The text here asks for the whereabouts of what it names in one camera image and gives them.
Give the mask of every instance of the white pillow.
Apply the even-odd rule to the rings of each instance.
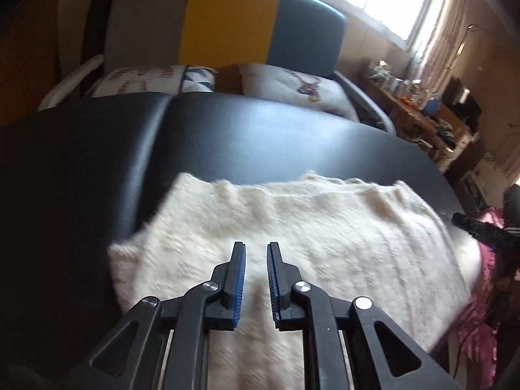
[[[216,72],[209,67],[175,65],[160,68],[126,67],[106,75],[92,97],[122,93],[163,92],[178,95],[187,92],[213,92]]]
[[[267,64],[239,64],[242,92],[248,97],[284,102],[359,122],[343,88],[333,80]]]

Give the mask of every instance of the geometric patterned pillow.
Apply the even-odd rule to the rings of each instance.
[[[173,96],[187,92],[213,92],[216,73],[202,66],[126,67],[106,75],[96,85],[92,97],[135,92],[162,92]]]
[[[186,66],[180,93],[214,92],[217,72],[209,67]]]

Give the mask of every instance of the curtain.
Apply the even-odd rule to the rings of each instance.
[[[513,185],[520,179],[520,124],[513,124],[512,131],[496,149],[495,159]]]
[[[466,33],[467,0],[432,0],[415,41],[407,77],[421,79],[432,94],[442,93],[451,76],[449,66]]]

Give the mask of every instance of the white fluffy blanket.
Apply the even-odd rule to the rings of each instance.
[[[212,332],[209,389],[301,389],[300,332],[272,321],[266,245],[330,296],[369,296],[425,350],[469,298],[444,224],[405,183],[383,187],[313,174],[263,186],[180,175],[144,231],[110,249],[124,310],[208,280],[246,244],[241,320]]]

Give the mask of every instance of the metal screw head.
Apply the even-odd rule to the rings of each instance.
[[[310,284],[306,281],[297,281],[294,284],[294,288],[299,292],[308,292],[310,290]]]
[[[141,299],[141,302],[143,302],[147,308],[153,308],[157,306],[159,300],[155,296],[147,296]]]
[[[372,308],[372,301],[367,297],[358,297],[354,302],[359,309],[370,309]]]
[[[206,283],[202,284],[202,289],[207,292],[214,292],[218,290],[218,283],[216,281],[206,281]]]

